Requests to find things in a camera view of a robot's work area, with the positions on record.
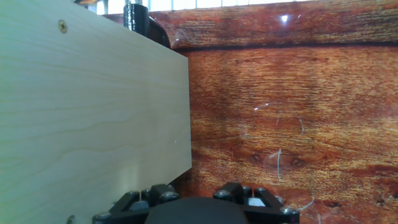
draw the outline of black metal frame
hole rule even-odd
[[[221,190],[224,190],[227,194],[220,195],[215,193],[213,198],[238,204],[250,223],[293,224],[299,223],[300,221],[299,211],[294,210],[290,213],[284,213],[283,209],[281,209],[283,205],[267,189],[255,189],[253,191],[249,187],[242,187],[240,183],[227,183],[217,192]],[[170,193],[174,193],[174,196],[164,197],[165,194]],[[265,207],[248,205],[250,197],[259,198],[264,203]],[[93,224],[145,223],[151,208],[178,199],[179,196],[174,191],[173,187],[165,184],[154,185],[150,190],[143,190],[141,193],[128,192],[124,194],[109,210],[110,216],[101,218],[96,215],[93,217],[92,221]],[[135,202],[140,201],[146,201],[148,207],[140,210],[130,210]]]

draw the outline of black cylindrical part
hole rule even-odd
[[[148,8],[140,4],[127,4],[124,7],[123,25],[129,30],[147,37],[149,29]]]

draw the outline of screw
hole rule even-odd
[[[66,34],[68,32],[67,23],[63,20],[58,22],[58,28],[60,29],[61,33]]]
[[[215,194],[214,194],[214,196],[215,197],[225,197],[225,196],[228,196],[230,193],[228,192],[228,191],[226,191],[226,190],[219,190],[219,191],[217,191]]]
[[[293,209],[292,207],[282,207],[280,211],[285,215],[296,214],[298,211]]]
[[[67,219],[67,224],[75,224],[76,222],[76,218],[74,215],[69,216],[69,218]]]
[[[110,216],[111,216],[110,212],[100,212],[100,213],[95,215],[95,218],[97,218],[97,219],[105,219],[105,218],[109,218]]]

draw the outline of wood grain backdrop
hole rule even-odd
[[[240,181],[304,208],[302,223],[398,223],[397,1],[151,16],[189,58],[185,196]]]

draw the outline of scratch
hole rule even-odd
[[[301,134],[300,134],[300,135],[303,135],[303,134],[304,134],[304,125],[303,125],[303,121],[301,120],[300,117],[297,117],[297,118],[298,118],[298,120],[299,120],[300,123],[301,123]]]
[[[308,208],[309,206],[311,206],[313,204],[314,201],[315,201],[315,197],[312,195],[312,201],[308,205],[306,205],[306,206],[304,206],[302,208],[299,208],[299,210],[303,210],[303,209]]]
[[[280,161],[280,153],[282,152],[282,149],[279,149],[279,152],[278,152],[278,179],[279,179],[279,182],[280,182],[280,175],[279,175],[279,161]]]
[[[278,123],[279,123],[279,116],[280,116],[280,111],[279,111],[278,117],[276,119],[276,125],[278,125]]]
[[[270,105],[270,103],[266,103],[266,104],[264,104],[264,105],[262,105],[262,106],[259,106],[259,107],[257,107],[257,108],[254,108],[253,110],[256,111],[256,110],[258,110],[258,109],[265,108],[266,106],[269,106],[269,105]]]

